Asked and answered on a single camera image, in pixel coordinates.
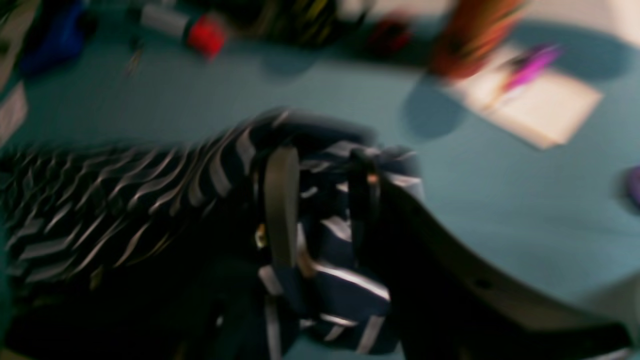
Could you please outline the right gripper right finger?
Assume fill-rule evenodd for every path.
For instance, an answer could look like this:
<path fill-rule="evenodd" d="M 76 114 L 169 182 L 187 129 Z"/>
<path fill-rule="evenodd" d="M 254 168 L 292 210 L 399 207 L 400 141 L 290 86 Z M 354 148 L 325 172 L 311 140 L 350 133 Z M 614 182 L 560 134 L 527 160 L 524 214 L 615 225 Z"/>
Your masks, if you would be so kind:
<path fill-rule="evenodd" d="M 390 294 L 407 360 L 628 360 L 617 320 L 564 304 L 459 242 L 363 150 L 348 171 L 352 245 Z"/>

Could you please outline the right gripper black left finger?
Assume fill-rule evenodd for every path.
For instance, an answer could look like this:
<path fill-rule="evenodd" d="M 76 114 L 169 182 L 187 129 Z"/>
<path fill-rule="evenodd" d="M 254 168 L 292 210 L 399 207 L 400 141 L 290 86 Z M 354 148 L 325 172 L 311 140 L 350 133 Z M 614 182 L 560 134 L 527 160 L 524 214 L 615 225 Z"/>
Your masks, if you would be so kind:
<path fill-rule="evenodd" d="M 272 264 L 297 265 L 300 167 L 294 146 L 279 146 L 267 158 L 262 174 L 262 202 Z"/>

